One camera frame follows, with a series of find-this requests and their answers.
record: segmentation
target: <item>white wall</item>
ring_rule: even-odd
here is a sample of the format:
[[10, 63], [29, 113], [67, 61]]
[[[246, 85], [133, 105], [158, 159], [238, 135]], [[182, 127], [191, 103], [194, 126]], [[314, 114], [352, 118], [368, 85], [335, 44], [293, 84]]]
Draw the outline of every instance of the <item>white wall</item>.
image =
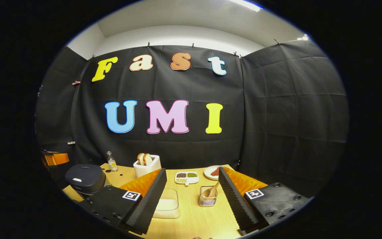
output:
[[95, 50], [104, 39], [100, 27], [95, 23], [73, 38], [67, 46], [83, 58], [89, 59], [92, 54], [95, 55]]
[[263, 48], [248, 39], [227, 32], [197, 26], [153, 26], [122, 32], [104, 39], [95, 49], [99, 56], [115, 50], [150, 45], [186, 45], [221, 50], [245, 56]]

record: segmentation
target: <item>light blue letter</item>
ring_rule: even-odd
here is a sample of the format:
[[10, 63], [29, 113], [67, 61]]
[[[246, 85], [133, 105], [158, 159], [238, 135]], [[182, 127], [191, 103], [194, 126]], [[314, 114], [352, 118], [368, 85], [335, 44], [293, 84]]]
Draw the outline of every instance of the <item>light blue letter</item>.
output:
[[109, 129], [115, 133], [129, 132], [135, 124], [134, 107], [137, 105], [135, 100], [126, 100], [123, 106], [126, 107], [126, 123], [117, 123], [117, 108], [119, 102], [108, 102], [104, 107], [107, 109], [107, 125]]
[[225, 65], [223, 60], [220, 60], [217, 56], [211, 57], [207, 60], [212, 62], [212, 69], [216, 74], [221, 76], [226, 75], [226, 70], [223, 70], [221, 67], [221, 65]]

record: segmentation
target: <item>toast slice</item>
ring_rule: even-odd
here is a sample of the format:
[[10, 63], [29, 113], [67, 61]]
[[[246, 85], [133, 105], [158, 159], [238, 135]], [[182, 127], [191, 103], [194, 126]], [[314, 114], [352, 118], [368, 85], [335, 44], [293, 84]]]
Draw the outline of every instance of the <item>toast slice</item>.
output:
[[138, 165], [144, 165], [144, 153], [138, 154]]
[[144, 165], [148, 166], [153, 161], [153, 159], [151, 158], [149, 153], [146, 153], [146, 154], [144, 154], [143, 161], [144, 161]]

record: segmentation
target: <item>pink letter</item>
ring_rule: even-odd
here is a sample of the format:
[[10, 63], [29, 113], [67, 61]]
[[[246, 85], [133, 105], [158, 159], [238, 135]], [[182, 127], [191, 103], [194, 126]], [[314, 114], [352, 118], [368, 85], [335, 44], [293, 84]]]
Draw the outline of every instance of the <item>pink letter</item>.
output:
[[190, 130], [187, 127], [185, 116], [188, 101], [176, 100], [173, 102], [169, 113], [166, 112], [162, 103], [158, 100], [149, 101], [146, 105], [150, 108], [150, 127], [147, 129], [147, 133], [160, 133], [160, 129], [157, 127], [157, 121], [159, 121], [165, 133], [169, 130], [172, 121], [174, 121], [172, 127], [173, 133], [186, 133]]

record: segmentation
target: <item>black fabric curtain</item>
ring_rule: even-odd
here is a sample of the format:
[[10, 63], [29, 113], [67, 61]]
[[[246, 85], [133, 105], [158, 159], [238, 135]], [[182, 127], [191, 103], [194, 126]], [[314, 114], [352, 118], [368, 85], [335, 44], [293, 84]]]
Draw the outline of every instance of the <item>black fabric curtain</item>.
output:
[[[189, 53], [191, 66], [172, 70], [175, 53]], [[152, 56], [153, 67], [131, 71], [132, 59]], [[209, 58], [224, 61], [225, 75]], [[92, 81], [101, 60], [117, 57], [104, 79]], [[348, 105], [331, 61], [312, 41], [291, 41], [240, 59], [230, 53], [186, 46], [118, 50], [87, 61], [68, 47], [48, 71], [36, 111], [41, 147], [68, 151], [74, 163], [100, 165], [112, 151], [129, 166], [139, 153], [160, 156], [162, 167], [202, 168], [229, 164], [265, 183], [282, 182], [306, 197], [326, 183], [344, 151]], [[83, 69], [81, 83], [79, 80]], [[118, 124], [126, 122], [123, 102], [135, 100], [134, 126], [115, 133], [107, 126], [105, 104], [118, 102]], [[149, 134], [149, 101], [166, 112], [186, 100], [187, 133]], [[206, 133], [208, 103], [223, 106], [221, 133]]]

